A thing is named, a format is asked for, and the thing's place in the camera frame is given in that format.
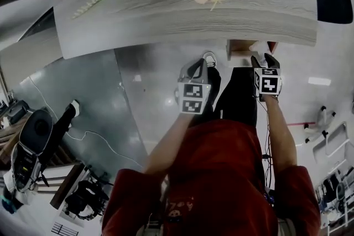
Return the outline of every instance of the shirt sleeve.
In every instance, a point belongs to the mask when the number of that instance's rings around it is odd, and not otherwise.
[[[321,215],[305,167],[292,166],[275,177],[275,210],[279,218],[293,221],[297,235],[318,235]]]
[[[158,207],[159,179],[130,169],[119,170],[103,216],[103,236],[136,236]]]

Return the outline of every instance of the gray wooden table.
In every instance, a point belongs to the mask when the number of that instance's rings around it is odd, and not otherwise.
[[[177,40],[252,39],[316,43],[316,0],[103,0],[72,19],[89,0],[60,0],[54,7],[64,58]]]

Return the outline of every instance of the red shirt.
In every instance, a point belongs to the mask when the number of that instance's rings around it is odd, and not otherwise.
[[[254,127],[221,119],[190,128],[169,179],[164,236],[277,235],[277,217],[291,219],[297,235],[318,235],[320,212],[306,168],[293,166],[276,176],[275,209],[264,198]],[[154,176],[120,170],[103,235],[135,236],[158,206],[160,192]]]

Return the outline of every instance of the white marker cube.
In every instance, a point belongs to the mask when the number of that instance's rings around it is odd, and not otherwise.
[[[254,68],[254,84],[260,95],[278,95],[282,86],[280,69]]]
[[[211,85],[205,83],[178,83],[179,112],[202,114]]]

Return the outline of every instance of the forearm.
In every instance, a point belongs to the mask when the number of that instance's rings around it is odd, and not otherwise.
[[[148,158],[144,172],[164,176],[175,161],[184,135],[193,119],[192,114],[179,114],[177,120],[167,131]]]
[[[271,96],[264,96],[269,118],[270,148],[274,173],[297,165],[296,147],[287,123],[285,122],[278,101]]]

